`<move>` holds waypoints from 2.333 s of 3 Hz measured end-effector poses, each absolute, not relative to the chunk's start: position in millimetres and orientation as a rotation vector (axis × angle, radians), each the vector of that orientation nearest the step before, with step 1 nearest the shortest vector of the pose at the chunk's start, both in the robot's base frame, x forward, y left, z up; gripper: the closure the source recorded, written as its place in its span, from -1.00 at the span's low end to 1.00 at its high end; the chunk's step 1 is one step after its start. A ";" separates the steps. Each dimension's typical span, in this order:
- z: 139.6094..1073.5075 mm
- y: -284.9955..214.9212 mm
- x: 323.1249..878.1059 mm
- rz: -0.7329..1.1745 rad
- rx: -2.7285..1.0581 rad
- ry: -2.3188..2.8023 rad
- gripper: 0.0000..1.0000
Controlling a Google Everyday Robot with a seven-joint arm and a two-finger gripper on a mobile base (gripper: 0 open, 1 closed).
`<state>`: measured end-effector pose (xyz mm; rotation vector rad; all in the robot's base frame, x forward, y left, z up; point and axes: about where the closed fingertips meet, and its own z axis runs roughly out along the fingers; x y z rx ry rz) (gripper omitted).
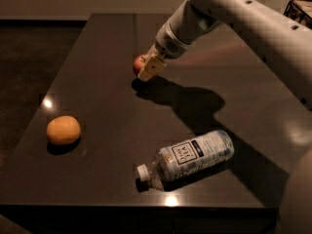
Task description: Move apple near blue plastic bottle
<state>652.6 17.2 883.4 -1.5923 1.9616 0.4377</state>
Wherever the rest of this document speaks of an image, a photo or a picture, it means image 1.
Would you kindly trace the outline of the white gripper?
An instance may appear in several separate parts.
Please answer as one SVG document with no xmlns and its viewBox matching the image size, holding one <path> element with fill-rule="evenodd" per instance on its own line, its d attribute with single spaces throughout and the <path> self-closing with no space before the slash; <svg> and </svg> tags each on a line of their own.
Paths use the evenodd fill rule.
<svg viewBox="0 0 312 234">
<path fill-rule="evenodd" d="M 141 67 L 137 78 L 148 82 L 167 66 L 160 58 L 159 53 L 166 59 L 178 59 L 188 49 L 187 35 L 183 24 L 173 23 L 167 20 L 159 29 L 155 37 L 155 45 L 148 50 L 147 55 L 139 58 Z"/>
</svg>

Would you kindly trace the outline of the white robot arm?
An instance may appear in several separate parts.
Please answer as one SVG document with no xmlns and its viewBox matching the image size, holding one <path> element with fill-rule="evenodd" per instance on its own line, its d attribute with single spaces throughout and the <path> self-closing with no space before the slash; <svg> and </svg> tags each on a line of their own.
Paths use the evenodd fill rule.
<svg viewBox="0 0 312 234">
<path fill-rule="evenodd" d="M 307 109 L 312 109 L 312 31 L 256 0 L 185 0 L 158 31 L 147 54 L 136 58 L 137 78 L 149 81 L 199 37 L 220 23 L 230 26 Z M 271 197 L 282 191 L 274 234 L 312 232 L 312 152 L 307 151 L 288 177 L 255 156 L 240 152 L 232 171 Z"/>
</svg>

